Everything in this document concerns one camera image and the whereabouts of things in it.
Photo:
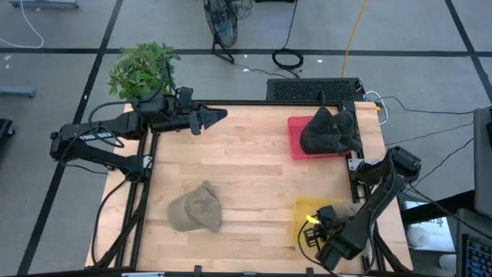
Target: red tray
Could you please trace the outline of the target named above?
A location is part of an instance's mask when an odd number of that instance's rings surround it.
[[[338,153],[306,154],[301,148],[301,133],[313,116],[293,116],[287,119],[287,133],[293,159],[319,159],[340,157]]]

